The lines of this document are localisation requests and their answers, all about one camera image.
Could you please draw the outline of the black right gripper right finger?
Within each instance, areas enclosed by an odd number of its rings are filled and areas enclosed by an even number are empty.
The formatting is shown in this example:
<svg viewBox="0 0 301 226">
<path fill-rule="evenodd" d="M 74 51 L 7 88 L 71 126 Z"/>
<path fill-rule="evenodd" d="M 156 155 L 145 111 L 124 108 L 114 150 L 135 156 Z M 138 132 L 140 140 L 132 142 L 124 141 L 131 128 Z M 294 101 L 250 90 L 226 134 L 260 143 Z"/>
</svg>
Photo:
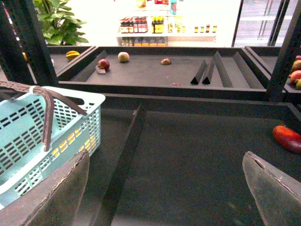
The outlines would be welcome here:
<svg viewBox="0 0 301 226">
<path fill-rule="evenodd" d="M 242 161 L 248 188 L 266 226 L 301 224 L 301 183 L 252 152 Z"/>
</svg>

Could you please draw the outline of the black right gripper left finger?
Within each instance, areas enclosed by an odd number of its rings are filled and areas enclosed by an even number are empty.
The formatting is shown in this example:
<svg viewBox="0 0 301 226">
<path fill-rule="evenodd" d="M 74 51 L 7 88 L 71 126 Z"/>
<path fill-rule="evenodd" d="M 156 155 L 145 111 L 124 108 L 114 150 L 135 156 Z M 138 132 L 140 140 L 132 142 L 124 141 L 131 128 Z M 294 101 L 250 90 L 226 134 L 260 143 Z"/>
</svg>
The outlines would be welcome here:
<svg viewBox="0 0 301 226">
<path fill-rule="evenodd" d="M 24 196 L 0 211 L 2 226 L 71 226 L 84 194 L 89 153 L 72 157 Z"/>
</svg>

